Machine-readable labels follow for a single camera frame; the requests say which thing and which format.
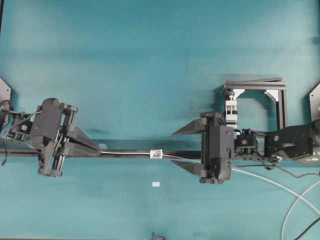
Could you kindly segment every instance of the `black cable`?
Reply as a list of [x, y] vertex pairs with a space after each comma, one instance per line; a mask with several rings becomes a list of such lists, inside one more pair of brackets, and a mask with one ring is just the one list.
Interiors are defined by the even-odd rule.
[[294, 175], [292, 172], [290, 172], [290, 171], [288, 171], [288, 170], [286, 170], [286, 169], [284, 169], [284, 168], [282, 168], [282, 167], [279, 167], [278, 165], [274, 165], [274, 166], [275, 166], [277, 169], [279, 169], [279, 170], [281, 170], [281, 171], [284, 171], [284, 172], [287, 173], [287, 174], [290, 174], [292, 177], [295, 177], [296, 179], [302, 178], [302, 177], [308, 176], [308, 175], [320, 176], [320, 174], [315, 173], [315, 172], [308, 172], [308, 173], [305, 173], [305, 174], [302, 174], [302, 175], [297, 176], [297, 175]]
[[3, 16], [3, 12], [4, 12], [4, 3], [5, 0], [0, 0], [0, 34], [1, 34], [1, 25], [2, 25], [2, 16]]
[[290, 174], [292, 177], [296, 178], [296, 179], [299, 179], [299, 178], [302, 178], [302, 177], [305, 177], [305, 176], [309, 176], [309, 175], [314, 175], [314, 176], [320, 176], [320, 174], [318, 173], [314, 173], [314, 172], [308, 172], [308, 173], [305, 173], [305, 174], [302, 174], [302, 175], [294, 175], [292, 172], [286, 170], [286, 169], [283, 169], [282, 167], [279, 167], [278, 165], [276, 164], [272, 164], [272, 165], [267, 165], [267, 164], [251, 164], [251, 165], [237, 165], [237, 164], [234, 164], [233, 162], [229, 162], [231, 165], [237, 167], [237, 168], [249, 168], [249, 167], [268, 167], [268, 168], [271, 168], [271, 167], [274, 167], [274, 168], [277, 168], [287, 174]]
[[306, 232], [308, 232], [310, 230], [310, 228], [312, 228], [317, 222], [320, 221], [320, 217], [315, 220], [313, 223], [311, 223], [297, 238], [295, 238], [294, 240], [299, 240], [303, 235], [305, 235]]

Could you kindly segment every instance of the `white connector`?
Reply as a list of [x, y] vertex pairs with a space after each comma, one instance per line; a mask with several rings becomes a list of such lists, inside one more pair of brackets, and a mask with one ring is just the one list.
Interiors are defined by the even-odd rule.
[[150, 150], [150, 159], [162, 159], [162, 149]]

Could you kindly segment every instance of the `teal table surface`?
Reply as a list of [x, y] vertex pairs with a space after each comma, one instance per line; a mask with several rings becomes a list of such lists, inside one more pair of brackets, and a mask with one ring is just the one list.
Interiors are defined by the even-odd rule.
[[[0, 77], [16, 110], [58, 98], [77, 106], [77, 126], [108, 148], [198, 150], [198, 135], [171, 133], [201, 112], [222, 112], [224, 81], [283, 77], [289, 125], [310, 121], [319, 12], [317, 0], [6, 0]], [[243, 94], [238, 112], [240, 128], [276, 129], [263, 93]], [[37, 169], [34, 158], [0, 168], [0, 238], [275, 240], [296, 199], [236, 172], [221, 185], [199, 184], [168, 160], [70, 158], [61, 178]], [[298, 193], [320, 180], [248, 170]], [[320, 208], [319, 195], [320, 185], [306, 198]], [[285, 239], [317, 217], [297, 204]], [[320, 224], [302, 239], [319, 234]]]

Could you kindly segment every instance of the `cable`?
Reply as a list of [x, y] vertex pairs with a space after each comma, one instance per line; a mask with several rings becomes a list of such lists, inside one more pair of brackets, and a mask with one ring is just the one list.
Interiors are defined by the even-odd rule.
[[[150, 156], [150, 152], [118, 152], [118, 151], [101, 151], [102, 154], [120, 154], [120, 155], [149, 155]], [[169, 155], [169, 154], [163, 154], [162, 156], [164, 157], [169, 157], [169, 158], [174, 158], [174, 159], [181, 159], [181, 160], [187, 160], [190, 162], [194, 162], [194, 163], [200, 163], [199, 160], [193, 160], [193, 159], [188, 159], [188, 158], [184, 158], [184, 157], [180, 157], [180, 156], [174, 156], [174, 155]]]
[[274, 165], [274, 166], [275, 166], [277, 169], [280, 169], [281, 171], [284, 171], [285, 173], [290, 174], [291, 176], [295, 177], [296, 179], [302, 178], [302, 177], [308, 176], [308, 175], [320, 176], [320, 174], [315, 173], [315, 172], [308, 172], [308, 173], [305, 173], [305, 174], [302, 174], [302, 175], [297, 176], [297, 175], [294, 175], [292, 172], [290, 172], [290, 171], [288, 171], [288, 170], [286, 170], [286, 169], [283, 169], [282, 167], [279, 167], [278, 165]]
[[150, 155], [149, 152], [118, 152], [118, 151], [101, 151], [102, 154], [123, 154], [123, 155]]
[[317, 222], [320, 221], [320, 217], [315, 220], [313, 223], [310, 224], [310, 226], [308, 226], [297, 238], [295, 238], [294, 240], [299, 240], [303, 235], [305, 235], [306, 232], [308, 232]]
[[[271, 165], [267, 165], [267, 164], [251, 164], [251, 165], [237, 165], [237, 164], [234, 164], [232, 162], [229, 162], [231, 165], [237, 167], [237, 168], [249, 168], [249, 167], [272, 167]], [[302, 175], [294, 175], [292, 172], [282, 168], [282, 167], [279, 167], [278, 165], [276, 164], [273, 164], [273, 166], [281, 171], [284, 171], [285, 173], [287, 174], [290, 174], [292, 177], [296, 178], [296, 179], [299, 179], [299, 178], [302, 178], [302, 177], [305, 177], [305, 176], [310, 176], [310, 175], [313, 175], [313, 176], [318, 176], [320, 177], [320, 174], [318, 173], [315, 173], [315, 172], [308, 172], [308, 173], [305, 173], [305, 174], [302, 174]]]
[[31, 113], [28, 117], [26, 117], [25, 119], [22, 119], [21, 121], [18, 121], [16, 122], [15, 124], [13, 124], [11, 127], [8, 128], [8, 130], [5, 132], [5, 135], [4, 135], [4, 139], [3, 139], [3, 143], [4, 143], [4, 150], [5, 150], [5, 156], [4, 156], [4, 159], [2, 160], [1, 162], [1, 166], [5, 165], [5, 163], [7, 162], [7, 159], [8, 159], [8, 154], [10, 153], [10, 149], [8, 147], [8, 143], [7, 143], [7, 138], [8, 138], [8, 134], [10, 132], [10, 130], [20, 124], [22, 124], [23, 122], [25, 121], [28, 121], [29, 119], [32, 118], [33, 115], [36, 115], [36, 114], [40, 114], [42, 113], [42, 111], [35, 111], [33, 113]]
[[283, 221], [283, 224], [282, 224], [282, 230], [281, 230], [281, 240], [284, 240], [284, 235], [285, 235], [285, 228], [286, 228], [286, 224], [287, 224], [287, 221], [288, 221], [288, 217], [291, 213], [291, 211], [294, 209], [295, 205], [299, 202], [299, 200], [301, 199], [301, 197], [303, 197], [307, 192], [309, 192], [311, 189], [313, 189], [317, 184], [320, 184], [320, 181], [317, 181], [316, 183], [312, 184], [307, 190], [305, 190], [301, 195], [300, 197], [298, 197], [294, 203], [291, 205], [289, 211], [287, 212], [285, 218], [284, 218], [284, 221]]
[[169, 157], [169, 158], [174, 158], [174, 159], [187, 160], [187, 161], [190, 161], [190, 162], [193, 162], [193, 163], [201, 163], [200, 160], [188, 159], [188, 158], [184, 158], [184, 157], [181, 157], [181, 156], [174, 156], [174, 155], [169, 155], [169, 154], [163, 154], [162, 156]]
[[268, 179], [266, 177], [254, 174], [252, 172], [243, 171], [243, 170], [240, 170], [240, 169], [237, 169], [237, 168], [233, 168], [233, 167], [231, 169], [233, 171], [236, 171], [236, 172], [239, 172], [239, 173], [242, 173], [242, 174], [246, 174], [246, 175], [258, 178], [258, 179], [262, 179], [264, 181], [267, 181], [267, 182], [269, 182], [271, 184], [274, 184], [274, 185], [276, 185], [276, 186], [288, 191], [289, 193], [295, 195], [296, 197], [301, 198], [306, 204], [308, 204], [314, 211], [316, 211], [320, 215], [320, 211], [315, 206], [313, 206], [308, 200], [306, 200], [303, 196], [299, 195], [298, 193], [296, 193], [296, 192], [292, 191], [291, 189], [287, 188], [286, 186], [283, 186], [282, 184], [280, 184], [278, 182], [272, 181], [271, 179]]

